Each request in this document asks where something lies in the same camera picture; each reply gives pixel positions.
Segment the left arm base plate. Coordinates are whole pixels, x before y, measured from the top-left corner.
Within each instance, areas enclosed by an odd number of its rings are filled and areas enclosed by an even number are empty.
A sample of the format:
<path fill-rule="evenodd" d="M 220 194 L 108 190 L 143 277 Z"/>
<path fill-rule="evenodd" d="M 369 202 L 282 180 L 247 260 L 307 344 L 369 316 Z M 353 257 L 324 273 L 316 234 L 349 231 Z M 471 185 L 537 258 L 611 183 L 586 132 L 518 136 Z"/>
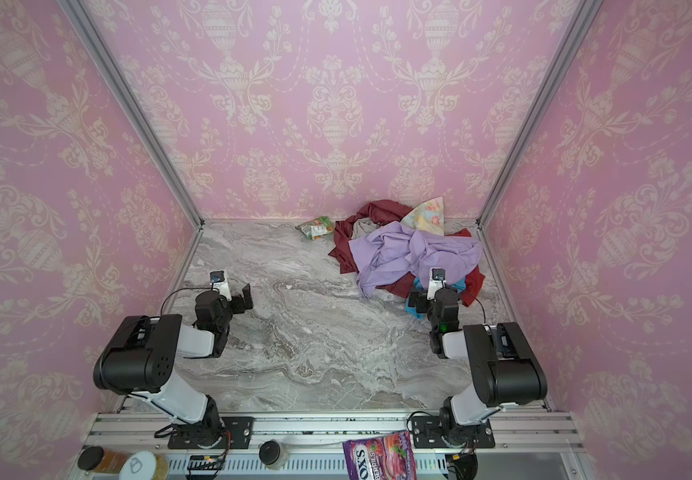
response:
<path fill-rule="evenodd" d="M 172 424 L 165 431 L 168 447 L 183 449 L 235 449 L 249 447 L 253 417 L 219 417 L 195 424 Z"/>

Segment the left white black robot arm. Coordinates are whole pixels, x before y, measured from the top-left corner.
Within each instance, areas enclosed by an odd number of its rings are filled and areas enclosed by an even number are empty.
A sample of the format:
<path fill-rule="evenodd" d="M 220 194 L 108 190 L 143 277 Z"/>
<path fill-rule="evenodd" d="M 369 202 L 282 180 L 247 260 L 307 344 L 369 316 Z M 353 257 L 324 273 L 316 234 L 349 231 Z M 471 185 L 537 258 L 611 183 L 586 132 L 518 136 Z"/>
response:
<path fill-rule="evenodd" d="M 239 295 L 226 292 L 222 287 L 200 292 L 191 325 L 179 314 L 125 317 L 95 363 L 98 389 L 141 400 L 169 418 L 154 437 L 167 440 L 172 450 L 249 447 L 254 419 L 222 416 L 216 400 L 196 390 L 175 368 L 178 358 L 222 356 L 231 320 L 254 307 L 249 284 Z"/>

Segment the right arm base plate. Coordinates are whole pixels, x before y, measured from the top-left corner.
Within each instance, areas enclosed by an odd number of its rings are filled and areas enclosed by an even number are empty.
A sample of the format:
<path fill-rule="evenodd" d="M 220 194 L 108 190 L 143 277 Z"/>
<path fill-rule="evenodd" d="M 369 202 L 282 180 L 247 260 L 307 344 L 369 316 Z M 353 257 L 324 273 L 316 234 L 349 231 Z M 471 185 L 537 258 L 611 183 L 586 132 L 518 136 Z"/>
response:
<path fill-rule="evenodd" d="M 458 425 L 439 416 L 422 415 L 410 420 L 413 446 L 420 449 L 492 449 L 496 446 L 490 421 Z"/>

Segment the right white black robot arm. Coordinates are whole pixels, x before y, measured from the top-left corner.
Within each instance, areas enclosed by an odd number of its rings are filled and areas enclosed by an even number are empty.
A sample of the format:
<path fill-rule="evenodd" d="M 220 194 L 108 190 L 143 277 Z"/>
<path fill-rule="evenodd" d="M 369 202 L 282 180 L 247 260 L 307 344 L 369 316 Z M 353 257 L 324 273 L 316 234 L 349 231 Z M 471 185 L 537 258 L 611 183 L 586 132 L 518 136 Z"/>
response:
<path fill-rule="evenodd" d="M 408 421 L 416 448 L 493 448 L 490 418 L 510 406 L 543 400 L 548 382 L 516 322 L 461 325 L 460 295 L 452 288 L 433 297 L 417 289 L 408 304 L 429 321 L 429 342 L 440 359 L 466 360 L 471 380 L 443 402 L 439 413 Z"/>

